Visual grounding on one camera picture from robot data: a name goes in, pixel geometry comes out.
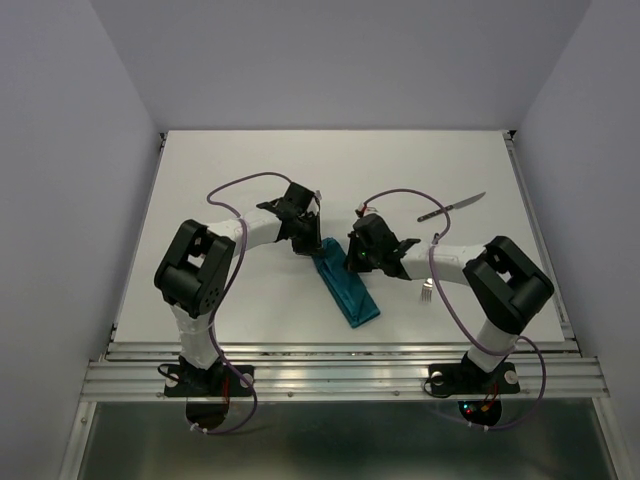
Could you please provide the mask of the metal fork black handle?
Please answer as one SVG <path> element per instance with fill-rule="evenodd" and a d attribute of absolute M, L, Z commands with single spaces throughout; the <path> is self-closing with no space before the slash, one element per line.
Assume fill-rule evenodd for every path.
<path fill-rule="evenodd" d="M 430 303 L 432 300 L 434 283 L 432 278 L 427 278 L 423 281 L 421 286 L 420 301 L 424 303 Z"/>

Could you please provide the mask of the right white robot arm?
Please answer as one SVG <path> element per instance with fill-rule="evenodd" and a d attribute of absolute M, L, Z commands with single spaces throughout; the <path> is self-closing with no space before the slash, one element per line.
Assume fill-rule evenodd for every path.
<path fill-rule="evenodd" d="M 439 235 L 430 242 L 400 241 L 380 215 L 370 213 L 354 223 L 348 238 L 349 271 L 379 270 L 404 281 L 431 279 L 448 311 L 453 307 L 442 282 L 471 289 L 485 314 L 479 334 L 472 335 L 456 314 L 452 318 L 471 342 L 460 378 L 472 390 L 482 390 L 495 380 L 496 368 L 555 292 L 547 275 L 505 236 L 473 246 L 443 245 Z"/>

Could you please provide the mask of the teal cloth napkin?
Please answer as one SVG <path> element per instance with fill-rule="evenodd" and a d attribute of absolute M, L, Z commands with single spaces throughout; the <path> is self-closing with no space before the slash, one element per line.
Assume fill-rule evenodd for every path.
<path fill-rule="evenodd" d="M 380 309 L 358 274 L 349 272 L 346 253 L 334 238 L 322 240 L 323 252 L 313 257 L 316 270 L 352 329 L 381 315 Z"/>

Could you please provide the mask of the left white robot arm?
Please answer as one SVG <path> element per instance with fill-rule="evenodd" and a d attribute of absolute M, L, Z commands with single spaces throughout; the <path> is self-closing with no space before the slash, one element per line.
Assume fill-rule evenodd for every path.
<path fill-rule="evenodd" d="M 289 241 L 297 255 L 323 252 L 320 198 L 298 183 L 291 182 L 279 198 L 233 215 L 230 220 L 211 224 L 184 221 L 155 273 L 154 286 L 174 314 L 181 342 L 178 363 L 161 369 L 171 387 L 185 386 L 210 394 L 228 376 L 211 340 L 212 316 L 248 250 Z"/>

